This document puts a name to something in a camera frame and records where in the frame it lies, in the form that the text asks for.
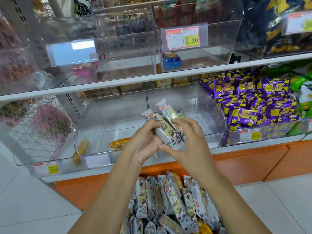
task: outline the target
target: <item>yellow price section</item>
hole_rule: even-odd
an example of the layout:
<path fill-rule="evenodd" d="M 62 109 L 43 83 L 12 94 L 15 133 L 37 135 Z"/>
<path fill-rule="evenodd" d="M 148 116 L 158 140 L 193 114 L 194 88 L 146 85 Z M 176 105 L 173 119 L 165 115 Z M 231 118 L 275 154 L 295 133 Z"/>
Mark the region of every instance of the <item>yellow price section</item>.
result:
<path fill-rule="evenodd" d="M 261 139 L 261 130 L 257 132 L 252 132 L 252 140 L 259 140 Z"/>
<path fill-rule="evenodd" d="M 49 174 L 59 173 L 58 165 L 48 166 Z"/>
<path fill-rule="evenodd" d="M 185 47 L 198 47 L 199 37 L 197 35 L 190 35 L 184 37 Z"/>
<path fill-rule="evenodd" d="M 304 31 L 312 31 L 312 19 L 306 20 L 302 26 Z"/>

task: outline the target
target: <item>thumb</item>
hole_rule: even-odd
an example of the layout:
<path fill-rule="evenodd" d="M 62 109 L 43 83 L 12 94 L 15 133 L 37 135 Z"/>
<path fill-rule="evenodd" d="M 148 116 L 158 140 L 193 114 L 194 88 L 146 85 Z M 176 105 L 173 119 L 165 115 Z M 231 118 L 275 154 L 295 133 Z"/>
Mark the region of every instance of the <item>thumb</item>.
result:
<path fill-rule="evenodd" d="M 165 144 L 158 145 L 158 149 L 164 151 L 166 154 L 169 154 L 170 157 L 173 157 L 175 160 L 178 160 L 178 158 L 179 158 L 179 152 L 173 150 L 168 145 L 165 145 Z"/>

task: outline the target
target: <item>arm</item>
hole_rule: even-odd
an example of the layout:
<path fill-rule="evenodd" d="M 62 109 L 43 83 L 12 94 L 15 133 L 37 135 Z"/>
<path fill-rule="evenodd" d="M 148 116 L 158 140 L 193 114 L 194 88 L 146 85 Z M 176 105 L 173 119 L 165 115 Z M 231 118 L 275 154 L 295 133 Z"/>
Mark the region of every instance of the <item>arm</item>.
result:
<path fill-rule="evenodd" d="M 120 233 L 143 163 L 162 144 L 160 138 L 152 132 L 153 128 L 160 126 L 161 122 L 150 120 L 131 137 L 97 199 L 80 216 L 68 234 Z"/>
<path fill-rule="evenodd" d="M 173 122 L 183 128 L 187 138 L 186 149 L 183 152 L 174 151 L 164 144 L 158 148 L 170 154 L 203 186 L 215 203 L 228 233 L 271 234 L 230 181 L 216 169 L 198 123 L 184 117 Z"/>

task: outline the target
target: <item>person's right hand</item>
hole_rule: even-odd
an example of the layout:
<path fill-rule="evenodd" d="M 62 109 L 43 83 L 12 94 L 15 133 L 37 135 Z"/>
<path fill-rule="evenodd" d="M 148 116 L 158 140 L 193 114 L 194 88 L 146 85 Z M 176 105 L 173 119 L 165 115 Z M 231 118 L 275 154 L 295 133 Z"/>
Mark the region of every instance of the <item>person's right hand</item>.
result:
<path fill-rule="evenodd" d="M 177 160 L 182 167 L 197 181 L 207 179 L 217 170 L 213 162 L 207 141 L 198 122 L 182 117 L 174 119 L 172 123 L 182 127 L 187 138 L 184 151 L 175 151 L 168 145 L 158 145 L 158 148 Z"/>

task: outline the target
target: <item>tile grout line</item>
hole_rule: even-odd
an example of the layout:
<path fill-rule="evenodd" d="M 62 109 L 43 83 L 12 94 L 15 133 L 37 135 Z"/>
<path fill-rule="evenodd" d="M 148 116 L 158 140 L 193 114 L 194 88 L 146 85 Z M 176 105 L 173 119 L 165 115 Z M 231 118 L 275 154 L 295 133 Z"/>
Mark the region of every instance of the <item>tile grout line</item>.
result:
<path fill-rule="evenodd" d="M 267 185 L 269 186 L 269 188 L 271 189 L 271 191 L 275 194 L 275 192 L 273 191 L 273 189 L 271 188 L 271 186 L 267 183 Z M 285 209 L 289 212 L 289 210 L 286 208 L 286 206 L 283 204 L 283 202 L 279 199 L 279 197 L 275 194 L 275 196 L 278 198 L 278 200 L 282 203 L 282 205 L 285 207 Z M 300 226 L 300 224 L 297 222 L 297 220 L 294 218 L 294 216 L 291 214 L 291 212 L 289 212 L 289 214 L 292 216 L 292 218 L 296 221 L 296 223 L 299 225 L 299 227 L 302 229 L 302 231 L 307 234 L 303 228 Z"/>
<path fill-rule="evenodd" d="M 10 181 L 10 183 L 4 188 L 4 190 L 1 192 L 0 196 L 3 194 L 3 192 L 6 190 L 6 188 L 8 188 L 8 186 L 11 184 L 11 182 L 14 180 L 14 178 L 18 175 L 18 173 L 16 173 L 16 175 L 13 177 L 13 179 Z"/>
<path fill-rule="evenodd" d="M 68 214 L 68 215 L 63 215 L 63 216 L 59 216 L 59 217 L 66 217 L 66 216 L 71 216 L 71 215 L 76 215 L 76 214 L 82 214 L 82 212 L 80 212 L 80 213 Z M 32 220 L 32 221 L 17 222 L 17 223 L 12 223 L 12 224 L 7 224 L 7 225 L 0 226 L 0 228 L 6 227 L 6 226 L 11 226 L 11 225 L 16 225 L 16 224 L 22 224 L 22 223 L 28 223 L 28 222 L 35 222 L 35 221 L 40 221 L 40 220 L 52 219 L 52 218 L 57 218 L 57 217 L 48 217 L 48 218 L 37 219 L 37 220 Z"/>

